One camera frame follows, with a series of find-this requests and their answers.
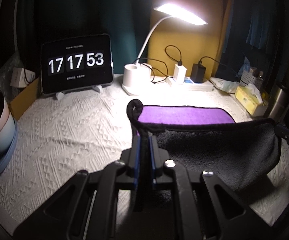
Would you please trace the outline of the white power strip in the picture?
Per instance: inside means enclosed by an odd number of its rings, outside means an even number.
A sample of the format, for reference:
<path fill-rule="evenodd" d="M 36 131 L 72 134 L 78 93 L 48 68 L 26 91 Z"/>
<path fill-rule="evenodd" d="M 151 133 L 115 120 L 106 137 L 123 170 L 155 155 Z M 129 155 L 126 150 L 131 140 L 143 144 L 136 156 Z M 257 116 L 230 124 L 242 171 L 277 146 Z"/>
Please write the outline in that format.
<path fill-rule="evenodd" d="M 180 91 L 201 91 L 201 92 L 210 92 L 213 90 L 213 84 L 204 79 L 203 83 L 194 83 L 189 77 L 185 77 L 185 80 L 182 84 L 177 83 L 173 77 L 168 77 L 166 82 L 173 89 Z"/>

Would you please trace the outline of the white textured tablecloth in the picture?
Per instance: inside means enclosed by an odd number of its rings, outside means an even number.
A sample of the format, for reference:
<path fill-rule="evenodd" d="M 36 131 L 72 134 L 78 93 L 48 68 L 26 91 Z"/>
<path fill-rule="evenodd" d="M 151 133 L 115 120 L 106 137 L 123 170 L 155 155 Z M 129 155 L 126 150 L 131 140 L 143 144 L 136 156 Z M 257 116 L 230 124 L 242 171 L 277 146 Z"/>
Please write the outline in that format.
<path fill-rule="evenodd" d="M 11 161 L 0 175 L 0 226 L 16 227 L 78 170 L 97 171 L 131 146 L 126 107 L 133 98 L 121 88 L 122 75 L 101 93 L 89 90 L 58 101 L 36 100 L 21 116 Z M 177 92 L 167 83 L 138 97 L 145 105 L 222 108 L 236 122 L 252 120 L 229 95 Z M 278 165 L 260 186 L 264 197 L 251 207 L 273 225 L 289 203 L 289 149 L 282 141 Z"/>

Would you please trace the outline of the wet wipes pack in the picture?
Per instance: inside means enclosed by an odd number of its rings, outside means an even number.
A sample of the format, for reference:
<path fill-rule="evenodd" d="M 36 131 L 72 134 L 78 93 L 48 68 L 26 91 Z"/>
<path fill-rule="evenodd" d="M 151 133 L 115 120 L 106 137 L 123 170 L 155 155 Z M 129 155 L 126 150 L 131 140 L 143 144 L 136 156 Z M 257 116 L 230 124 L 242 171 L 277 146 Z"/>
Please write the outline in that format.
<path fill-rule="evenodd" d="M 234 94 L 239 85 L 236 81 L 228 81 L 217 77 L 211 77 L 210 82 L 215 88 L 228 94 Z"/>

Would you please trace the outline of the black charger plug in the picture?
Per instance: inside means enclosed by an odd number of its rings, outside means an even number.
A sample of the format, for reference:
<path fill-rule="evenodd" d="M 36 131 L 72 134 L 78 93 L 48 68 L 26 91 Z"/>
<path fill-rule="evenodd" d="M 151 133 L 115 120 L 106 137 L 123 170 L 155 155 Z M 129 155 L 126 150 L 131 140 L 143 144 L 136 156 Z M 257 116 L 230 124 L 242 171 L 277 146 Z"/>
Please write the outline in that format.
<path fill-rule="evenodd" d="M 202 65 L 202 61 L 194 63 L 190 78 L 194 83 L 203 83 L 206 67 Z"/>

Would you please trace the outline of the stainless steel tumbler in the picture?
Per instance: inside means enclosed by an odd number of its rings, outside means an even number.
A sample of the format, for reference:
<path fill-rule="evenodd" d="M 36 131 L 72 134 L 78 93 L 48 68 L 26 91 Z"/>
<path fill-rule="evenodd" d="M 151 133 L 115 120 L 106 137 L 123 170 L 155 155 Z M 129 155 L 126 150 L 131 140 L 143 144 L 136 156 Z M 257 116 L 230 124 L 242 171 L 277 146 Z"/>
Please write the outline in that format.
<path fill-rule="evenodd" d="M 280 122 L 288 108 L 289 98 L 287 88 L 284 85 L 277 85 L 270 98 L 269 117 Z"/>

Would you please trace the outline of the white slotted basket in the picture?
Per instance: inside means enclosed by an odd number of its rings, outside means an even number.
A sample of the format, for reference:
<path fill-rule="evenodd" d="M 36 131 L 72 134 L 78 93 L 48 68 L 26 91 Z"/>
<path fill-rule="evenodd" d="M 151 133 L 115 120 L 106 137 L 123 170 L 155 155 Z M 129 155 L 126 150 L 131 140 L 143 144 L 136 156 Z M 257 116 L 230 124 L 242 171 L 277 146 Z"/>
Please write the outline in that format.
<path fill-rule="evenodd" d="M 263 84 L 263 72 L 255 67 L 250 67 L 249 70 L 244 69 L 240 78 L 240 85 L 245 87 L 249 84 L 260 89 Z"/>

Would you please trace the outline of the white desk lamp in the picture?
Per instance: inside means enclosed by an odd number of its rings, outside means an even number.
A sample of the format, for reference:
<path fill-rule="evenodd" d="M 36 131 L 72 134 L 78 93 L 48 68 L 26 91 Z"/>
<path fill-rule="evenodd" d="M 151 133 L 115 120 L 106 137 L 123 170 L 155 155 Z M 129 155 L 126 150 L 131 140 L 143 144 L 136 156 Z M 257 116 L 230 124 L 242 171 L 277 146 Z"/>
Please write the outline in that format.
<path fill-rule="evenodd" d="M 170 44 L 182 51 L 182 64 L 188 68 L 193 56 L 185 52 L 185 46 L 197 44 L 194 39 L 208 26 L 208 20 L 200 13 L 174 2 L 158 5 L 154 15 L 160 19 L 151 27 L 135 62 L 124 66 L 122 89 L 129 96 L 144 94 L 163 83 L 165 75 L 173 75 L 179 59 L 173 61 L 165 54 L 164 49 Z"/>

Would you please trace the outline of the purple and grey microfiber towel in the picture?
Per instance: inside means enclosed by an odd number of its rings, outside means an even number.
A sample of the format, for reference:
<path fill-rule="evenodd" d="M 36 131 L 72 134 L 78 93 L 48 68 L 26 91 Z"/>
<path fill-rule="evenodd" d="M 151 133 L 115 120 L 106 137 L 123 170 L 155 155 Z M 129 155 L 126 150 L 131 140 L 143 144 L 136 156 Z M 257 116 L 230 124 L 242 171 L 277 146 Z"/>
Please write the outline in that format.
<path fill-rule="evenodd" d="M 235 122 L 221 108 L 144 105 L 131 100 L 133 133 L 156 137 L 159 148 L 190 171 L 212 171 L 241 191 L 279 163 L 281 139 L 270 118 Z"/>

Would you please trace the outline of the small white box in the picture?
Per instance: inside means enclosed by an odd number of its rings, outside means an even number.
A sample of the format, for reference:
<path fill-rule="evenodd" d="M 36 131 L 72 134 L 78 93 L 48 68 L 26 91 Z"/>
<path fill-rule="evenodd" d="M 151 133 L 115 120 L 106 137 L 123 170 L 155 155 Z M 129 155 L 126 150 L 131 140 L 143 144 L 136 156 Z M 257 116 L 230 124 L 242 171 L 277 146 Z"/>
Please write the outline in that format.
<path fill-rule="evenodd" d="M 34 72 L 24 68 L 14 67 L 10 85 L 15 88 L 25 88 L 34 80 Z"/>

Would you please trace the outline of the yellow tissue box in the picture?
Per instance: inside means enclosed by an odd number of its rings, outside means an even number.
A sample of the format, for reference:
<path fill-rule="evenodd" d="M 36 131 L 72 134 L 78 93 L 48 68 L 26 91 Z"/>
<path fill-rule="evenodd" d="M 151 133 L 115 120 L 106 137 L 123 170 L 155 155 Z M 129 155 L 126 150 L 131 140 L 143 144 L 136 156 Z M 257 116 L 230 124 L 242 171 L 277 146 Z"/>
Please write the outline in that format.
<path fill-rule="evenodd" d="M 238 86 L 234 96 L 252 117 L 263 116 L 268 109 L 267 101 L 262 98 L 260 90 L 254 84 Z"/>

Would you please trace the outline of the white tablet stand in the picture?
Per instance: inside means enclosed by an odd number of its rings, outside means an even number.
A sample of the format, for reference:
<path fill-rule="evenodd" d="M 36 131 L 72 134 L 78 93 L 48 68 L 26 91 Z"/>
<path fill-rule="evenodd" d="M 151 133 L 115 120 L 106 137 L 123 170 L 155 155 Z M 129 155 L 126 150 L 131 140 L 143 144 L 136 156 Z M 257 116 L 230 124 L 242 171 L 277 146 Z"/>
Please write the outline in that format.
<path fill-rule="evenodd" d="M 67 95 L 79 95 L 81 93 L 85 93 L 89 90 L 93 90 L 97 93 L 101 93 L 102 92 L 102 85 L 94 85 L 94 86 L 91 86 L 91 87 L 87 87 L 87 88 L 83 88 L 83 89 L 80 89 L 80 90 L 77 90 L 77 91 L 71 91 L 71 92 L 57 92 L 54 96 L 55 100 L 62 100 L 65 96 Z"/>

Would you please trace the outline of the white charger plug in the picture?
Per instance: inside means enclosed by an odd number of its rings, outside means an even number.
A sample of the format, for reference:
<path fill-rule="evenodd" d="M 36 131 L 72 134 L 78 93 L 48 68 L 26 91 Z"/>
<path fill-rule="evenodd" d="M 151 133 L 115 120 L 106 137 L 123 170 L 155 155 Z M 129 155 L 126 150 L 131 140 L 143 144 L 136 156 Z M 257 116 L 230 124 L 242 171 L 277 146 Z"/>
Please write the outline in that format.
<path fill-rule="evenodd" d="M 178 61 L 174 68 L 173 79 L 177 84 L 183 84 L 186 77 L 187 68 Z"/>

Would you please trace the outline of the dark green curtain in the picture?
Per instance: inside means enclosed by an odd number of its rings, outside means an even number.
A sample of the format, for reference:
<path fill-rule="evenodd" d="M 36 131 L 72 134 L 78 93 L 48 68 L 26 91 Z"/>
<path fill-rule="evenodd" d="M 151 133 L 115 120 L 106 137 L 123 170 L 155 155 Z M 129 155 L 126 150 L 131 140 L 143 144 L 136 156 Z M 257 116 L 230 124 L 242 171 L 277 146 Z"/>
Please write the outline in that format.
<path fill-rule="evenodd" d="M 123 73 L 149 32 L 152 0 L 18 0 L 16 38 L 23 65 L 40 69 L 48 48 L 93 34 L 111 39 L 113 71 Z"/>

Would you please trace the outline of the tablet showing clock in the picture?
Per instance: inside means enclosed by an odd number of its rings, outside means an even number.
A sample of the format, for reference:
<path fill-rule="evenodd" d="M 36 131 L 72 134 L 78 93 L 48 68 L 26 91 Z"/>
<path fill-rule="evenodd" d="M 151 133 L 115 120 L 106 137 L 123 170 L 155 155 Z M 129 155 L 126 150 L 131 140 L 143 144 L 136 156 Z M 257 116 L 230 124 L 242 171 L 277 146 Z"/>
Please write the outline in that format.
<path fill-rule="evenodd" d="M 54 42 L 42 54 L 40 69 L 44 95 L 110 85 L 114 81 L 110 36 L 97 34 Z"/>

